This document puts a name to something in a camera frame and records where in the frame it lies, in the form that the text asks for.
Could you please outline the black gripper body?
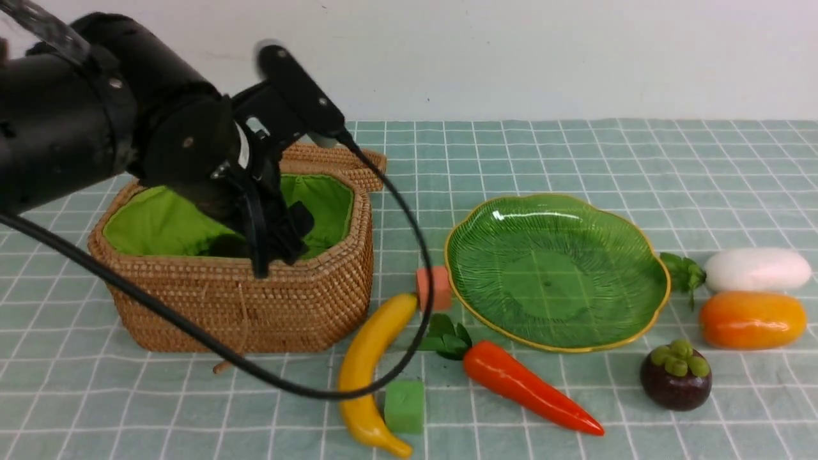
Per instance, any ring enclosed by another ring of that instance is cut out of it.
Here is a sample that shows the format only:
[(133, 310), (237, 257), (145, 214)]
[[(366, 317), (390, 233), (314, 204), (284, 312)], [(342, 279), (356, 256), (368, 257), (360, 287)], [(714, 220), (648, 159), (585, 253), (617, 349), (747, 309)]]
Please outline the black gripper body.
[(245, 170), (254, 178), (262, 199), (270, 264), (280, 261), (294, 265), (298, 259), (287, 259), (284, 241), (284, 219), (289, 204), (282, 191), (280, 163), (284, 151), (306, 134), (305, 126), (265, 82), (245, 88), (231, 97), (230, 102), (236, 145), (227, 155), (225, 165), (212, 177), (227, 181), (235, 195), (233, 204), (238, 216), (222, 218), (222, 222), (245, 238), (242, 216), (242, 171)]

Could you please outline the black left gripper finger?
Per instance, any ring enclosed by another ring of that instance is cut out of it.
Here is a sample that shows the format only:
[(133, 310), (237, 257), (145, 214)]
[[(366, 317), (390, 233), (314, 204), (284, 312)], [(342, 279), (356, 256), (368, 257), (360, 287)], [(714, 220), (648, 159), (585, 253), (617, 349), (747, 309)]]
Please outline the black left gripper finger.
[(254, 178), (245, 170), (242, 171), (242, 193), (243, 231), (248, 245), (249, 259), (251, 259), (254, 276), (257, 279), (265, 279), (268, 276), (270, 256), (264, 207)]

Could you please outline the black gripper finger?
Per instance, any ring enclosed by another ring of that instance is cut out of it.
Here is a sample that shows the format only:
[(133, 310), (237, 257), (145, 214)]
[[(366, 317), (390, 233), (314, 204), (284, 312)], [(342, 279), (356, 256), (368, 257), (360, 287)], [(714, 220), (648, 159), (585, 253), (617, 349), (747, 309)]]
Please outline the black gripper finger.
[(313, 230), (314, 218), (302, 201), (288, 206), (284, 219), (284, 241), (288, 249), (287, 259), (300, 259), (309, 251), (305, 239)]

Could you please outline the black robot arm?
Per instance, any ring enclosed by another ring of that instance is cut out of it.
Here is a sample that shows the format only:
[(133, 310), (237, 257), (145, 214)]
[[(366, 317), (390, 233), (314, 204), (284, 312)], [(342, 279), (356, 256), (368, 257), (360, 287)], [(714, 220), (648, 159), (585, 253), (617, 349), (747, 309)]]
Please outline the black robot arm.
[(279, 165), (318, 127), (323, 93), (283, 46), (258, 44), (260, 81), (229, 96), (129, 17), (2, 10), (39, 38), (2, 64), (4, 224), (128, 173), (245, 239), (258, 277), (307, 253), (314, 218), (286, 202)]

